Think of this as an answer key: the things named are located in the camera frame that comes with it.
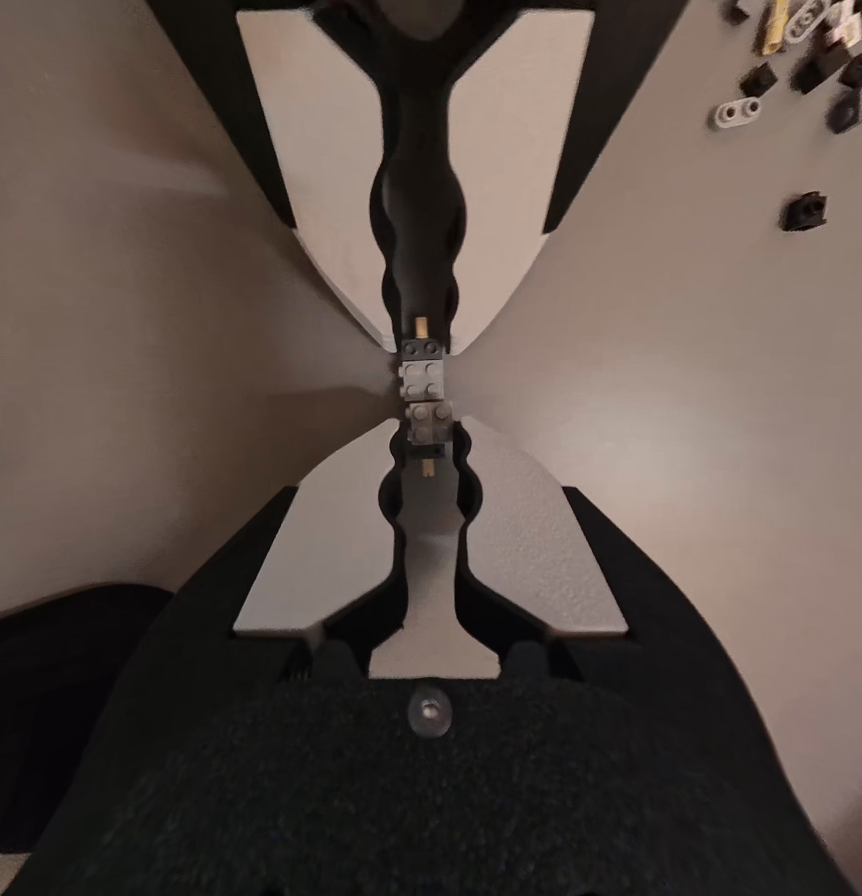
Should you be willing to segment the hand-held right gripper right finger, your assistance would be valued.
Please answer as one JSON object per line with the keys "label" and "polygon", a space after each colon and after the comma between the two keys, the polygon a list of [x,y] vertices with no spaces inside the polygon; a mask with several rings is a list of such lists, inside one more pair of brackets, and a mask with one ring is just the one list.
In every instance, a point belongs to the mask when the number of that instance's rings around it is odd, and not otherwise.
{"label": "hand-held right gripper right finger", "polygon": [[459,625],[498,676],[551,676],[574,644],[619,643],[627,621],[556,476],[478,419],[455,427],[463,517]]}

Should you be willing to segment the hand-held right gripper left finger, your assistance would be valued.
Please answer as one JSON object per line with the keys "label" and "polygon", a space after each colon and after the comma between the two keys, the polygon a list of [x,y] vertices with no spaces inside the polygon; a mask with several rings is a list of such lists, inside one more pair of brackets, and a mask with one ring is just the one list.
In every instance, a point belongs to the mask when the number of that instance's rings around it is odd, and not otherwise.
{"label": "hand-held right gripper left finger", "polygon": [[406,536],[399,524],[406,437],[388,419],[301,481],[234,622],[241,637],[317,651],[341,642],[366,674],[405,621]]}

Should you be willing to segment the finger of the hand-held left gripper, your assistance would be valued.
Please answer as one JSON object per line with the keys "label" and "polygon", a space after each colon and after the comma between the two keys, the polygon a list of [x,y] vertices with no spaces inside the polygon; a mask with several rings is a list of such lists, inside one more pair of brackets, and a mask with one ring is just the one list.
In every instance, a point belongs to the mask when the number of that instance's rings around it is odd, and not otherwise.
{"label": "finger of the hand-held left gripper", "polygon": [[519,14],[453,86],[449,162],[466,206],[452,354],[503,310],[544,246],[554,181],[595,14]]}
{"label": "finger of the hand-held left gripper", "polygon": [[322,279],[387,352],[386,271],[371,228],[383,157],[380,97],[366,73],[304,10],[242,11],[236,22],[294,216]]}

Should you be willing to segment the dark grey brick assembly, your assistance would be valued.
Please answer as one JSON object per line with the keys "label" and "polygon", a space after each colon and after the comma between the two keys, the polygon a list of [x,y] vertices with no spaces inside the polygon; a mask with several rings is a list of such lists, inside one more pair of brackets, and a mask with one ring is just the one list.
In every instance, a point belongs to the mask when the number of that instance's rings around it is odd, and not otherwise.
{"label": "dark grey brick assembly", "polygon": [[[401,346],[401,353],[400,353],[399,357],[400,357],[399,364],[401,364],[402,360],[405,358],[408,358],[408,359],[435,359],[435,358],[439,359],[439,358],[442,358],[445,362],[446,353],[445,353],[444,348],[440,342],[437,342],[435,340],[433,340],[432,342],[420,342],[420,341],[417,341],[415,338],[413,338],[413,339],[409,339],[409,340],[403,340],[402,346]],[[446,394],[446,388],[445,388],[445,400],[451,402],[451,400],[448,398],[448,396]],[[452,408],[453,408],[453,418],[455,421],[453,404],[452,404]],[[430,457],[430,456],[436,456],[438,459],[444,458],[446,455],[446,446],[449,443],[450,442],[447,442],[445,444],[431,445],[429,447],[417,447],[417,446],[412,445],[410,442],[409,442],[409,445],[410,445],[411,455],[414,458],[421,461],[421,459],[423,457]]]}

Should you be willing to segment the grey desk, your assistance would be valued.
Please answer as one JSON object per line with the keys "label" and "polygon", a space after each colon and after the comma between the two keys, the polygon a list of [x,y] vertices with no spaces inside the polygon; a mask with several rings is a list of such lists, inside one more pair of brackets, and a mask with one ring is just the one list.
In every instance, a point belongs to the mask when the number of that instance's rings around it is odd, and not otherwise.
{"label": "grey desk", "polygon": [[[693,600],[862,893],[862,126],[711,132],[750,43],[690,3],[449,382]],[[146,5],[0,2],[0,615],[178,588],[392,378]]]}

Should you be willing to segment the black mesh wrist rest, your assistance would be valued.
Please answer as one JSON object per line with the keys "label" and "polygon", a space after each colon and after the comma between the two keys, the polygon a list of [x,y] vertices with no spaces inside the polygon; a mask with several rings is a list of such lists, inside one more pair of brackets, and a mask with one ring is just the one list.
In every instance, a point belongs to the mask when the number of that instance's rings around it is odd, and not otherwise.
{"label": "black mesh wrist rest", "polygon": [[117,678],[173,596],[108,584],[0,618],[0,854],[35,848]]}

